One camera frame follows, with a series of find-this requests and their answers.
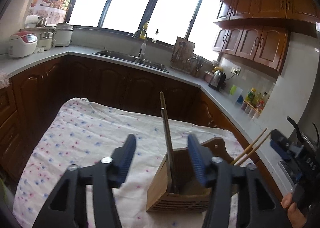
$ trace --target rice cooker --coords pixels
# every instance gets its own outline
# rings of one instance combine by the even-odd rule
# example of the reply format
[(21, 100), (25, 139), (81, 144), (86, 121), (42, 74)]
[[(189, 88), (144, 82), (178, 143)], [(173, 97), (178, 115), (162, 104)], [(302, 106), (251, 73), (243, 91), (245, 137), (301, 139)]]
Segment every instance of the rice cooker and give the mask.
[(53, 38), (56, 40), (56, 46), (70, 45), (73, 25), (70, 25), (69, 23), (58, 23), (55, 32)]
[(28, 31), (17, 32), (9, 39), (9, 57), (25, 57), (31, 55), (37, 46), (35, 34)]

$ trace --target gray countertop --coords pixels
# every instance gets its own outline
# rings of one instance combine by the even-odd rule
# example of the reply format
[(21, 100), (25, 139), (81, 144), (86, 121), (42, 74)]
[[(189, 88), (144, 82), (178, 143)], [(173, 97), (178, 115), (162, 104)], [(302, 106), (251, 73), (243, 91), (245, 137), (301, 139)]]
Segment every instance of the gray countertop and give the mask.
[[(64, 48), (51, 48), (50, 50), (45, 51), (43, 53), (31, 54), (30, 56), (24, 58), (10, 59), (7, 55), (1, 55), (0, 71), (7, 73), (9, 77), (12, 77), (32, 66), (67, 54), (108, 61), (111, 63), (126, 65), (132, 68), (151, 72), (199, 87), (228, 117), (228, 119), (236, 126), (236, 128), (241, 132), (241, 134), (246, 138), (246, 140), (249, 143), (252, 143), (252, 141), (255, 140), (256, 137), (264, 129), (263, 126), (260, 126), (256, 121), (252, 120), (246, 113), (244, 113), (240, 109), (239, 104), (233, 103), (228, 98), (228, 94), (211, 89), (208, 86), (208, 83), (202, 79), (194, 78), (189, 74), (180, 72), (178, 70), (174, 70), (169, 66), (166, 66), (169, 73), (165, 73), (162, 71), (144, 67), (139, 64), (134, 64), (123, 60), (117, 60), (111, 57), (92, 54), (97, 51), (101, 50), (96, 48), (70, 45)], [(257, 150), (257, 154), (262, 160), (262, 162), (265, 164), (269, 172), (271, 173), (282, 194), (286, 194), (287, 192), (291, 191), (292, 186), (289, 183), (289, 180), (286, 178), (286, 176), (278, 166), (280, 157), (270, 147), (268, 140)]]

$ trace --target wooden knife block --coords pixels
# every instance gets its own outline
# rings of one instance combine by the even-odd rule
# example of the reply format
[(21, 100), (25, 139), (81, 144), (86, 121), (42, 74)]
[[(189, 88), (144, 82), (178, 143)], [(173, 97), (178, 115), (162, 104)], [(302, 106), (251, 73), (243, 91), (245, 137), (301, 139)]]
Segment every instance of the wooden knife block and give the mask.
[[(201, 144), (212, 153), (223, 158), (228, 163), (233, 158), (227, 153), (224, 140), (212, 138)], [(204, 188), (196, 180), (193, 172), (188, 148), (174, 149), (173, 158), (176, 172), (176, 182), (179, 194), (171, 193), (171, 172), (164, 156), (147, 193), (146, 211), (203, 212), (209, 205), (211, 188)]]

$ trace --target stainless steel sink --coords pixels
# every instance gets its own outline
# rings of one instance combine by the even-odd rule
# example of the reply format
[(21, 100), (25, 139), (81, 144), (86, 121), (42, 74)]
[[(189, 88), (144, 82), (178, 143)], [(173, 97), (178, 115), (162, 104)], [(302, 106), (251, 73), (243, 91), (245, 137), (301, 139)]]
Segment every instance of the stainless steel sink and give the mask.
[(168, 73), (167, 69), (165, 68), (165, 66), (163, 64), (158, 64), (158, 63), (154, 63), (148, 60), (139, 60), (136, 56), (131, 56), (131, 55), (126, 55), (126, 54), (122, 54), (122, 53), (118, 53), (118, 52), (113, 52), (113, 51), (108, 51), (108, 50), (104, 50), (101, 52), (97, 52), (97, 53), (93, 53), (95, 55), (102, 55), (102, 56), (108, 56), (111, 58), (116, 58), (119, 60), (125, 60), (125, 61), (129, 61), (135, 64), (140, 64), (142, 66), (145, 67), (150, 67), (165, 73)]

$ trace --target finger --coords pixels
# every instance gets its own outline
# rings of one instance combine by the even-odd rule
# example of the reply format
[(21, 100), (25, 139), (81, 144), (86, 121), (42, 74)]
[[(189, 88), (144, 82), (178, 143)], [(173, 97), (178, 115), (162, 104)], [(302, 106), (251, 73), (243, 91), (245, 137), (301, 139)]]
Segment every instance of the finger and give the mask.
[(297, 207), (296, 203), (290, 205), (288, 209), (288, 218), (291, 222), (292, 228), (302, 228), (307, 219), (303, 216), (300, 210)]
[(281, 205), (284, 209), (287, 209), (291, 205), (291, 202), (292, 202), (292, 193), (288, 193), (282, 198)]

